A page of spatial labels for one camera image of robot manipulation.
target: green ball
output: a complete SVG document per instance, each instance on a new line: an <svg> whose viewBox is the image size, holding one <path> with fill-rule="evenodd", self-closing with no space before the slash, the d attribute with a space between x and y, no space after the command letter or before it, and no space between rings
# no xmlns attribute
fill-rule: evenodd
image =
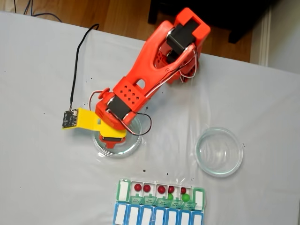
<svg viewBox="0 0 300 225"><path fill-rule="evenodd" d="M168 194L168 200L173 200L173 195L172 194Z"/></svg>
<svg viewBox="0 0 300 225"><path fill-rule="evenodd" d="M188 194L183 194L181 198L182 198L182 200L183 200L185 203L188 202L189 199L190 199L190 197L189 197Z"/></svg>

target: empty petri dish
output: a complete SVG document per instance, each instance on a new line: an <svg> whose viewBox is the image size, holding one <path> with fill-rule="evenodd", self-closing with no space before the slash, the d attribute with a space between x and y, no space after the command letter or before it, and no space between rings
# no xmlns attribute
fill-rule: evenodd
<svg viewBox="0 0 300 225"><path fill-rule="evenodd" d="M243 148L231 131L212 127L197 141L196 159L206 173L225 177L239 168L243 159Z"/></svg>
<svg viewBox="0 0 300 225"><path fill-rule="evenodd" d="M132 120L129 128L135 133L142 133L142 126L137 117ZM93 133L93 140L96 148L99 152L111 157L126 157L132 154L138 148L142 140L142 136L135 136L127 132L124 142L116 144L112 149L108 149L106 148L105 143L100 141L99 137L99 132Z"/></svg>

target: table surface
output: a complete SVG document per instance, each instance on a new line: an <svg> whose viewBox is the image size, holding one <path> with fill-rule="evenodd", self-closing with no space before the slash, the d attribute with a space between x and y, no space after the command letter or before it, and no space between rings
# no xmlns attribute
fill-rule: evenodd
<svg viewBox="0 0 300 225"><path fill-rule="evenodd" d="M113 159L90 131L61 130L87 29L3 12L0 29L0 224L111 224L120 178L205 188L206 225L297 224L300 75L202 54L193 80L164 85L147 104L153 129L137 152ZM126 75L142 45L92 31L74 108ZM197 166L195 142L209 127L243 144L228 178Z"/></svg>

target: small red sphere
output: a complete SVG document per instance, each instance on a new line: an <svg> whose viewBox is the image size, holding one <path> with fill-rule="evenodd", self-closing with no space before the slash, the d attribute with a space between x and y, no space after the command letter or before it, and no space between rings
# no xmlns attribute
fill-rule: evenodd
<svg viewBox="0 0 300 225"><path fill-rule="evenodd" d="M163 194L165 192L165 187L164 186L159 186L157 191L160 193L160 194Z"/></svg>
<svg viewBox="0 0 300 225"><path fill-rule="evenodd" d="M187 190L185 187L182 187L180 192L181 192L181 194L185 194L187 192Z"/></svg>
<svg viewBox="0 0 300 225"><path fill-rule="evenodd" d="M175 190L175 188L173 186L169 186L168 191L170 194L172 194L174 192L174 190Z"/></svg>
<svg viewBox="0 0 300 225"><path fill-rule="evenodd" d="M149 192L151 190L151 187L149 184L144 185L144 192Z"/></svg>
<svg viewBox="0 0 300 225"><path fill-rule="evenodd" d="M140 191L142 189L142 186L140 184L135 185L135 191Z"/></svg>

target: red robot arm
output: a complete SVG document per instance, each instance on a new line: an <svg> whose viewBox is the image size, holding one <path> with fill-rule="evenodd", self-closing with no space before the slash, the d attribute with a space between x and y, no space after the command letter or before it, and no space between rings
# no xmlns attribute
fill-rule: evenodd
<svg viewBox="0 0 300 225"><path fill-rule="evenodd" d="M210 32L207 26L189 8L183 9L174 25L164 21L145 42L132 69L110 91L100 95L95 113L109 126L122 130L165 83L191 77L202 44ZM144 87L137 83L143 80ZM100 137L108 148L124 140L106 140Z"/></svg>

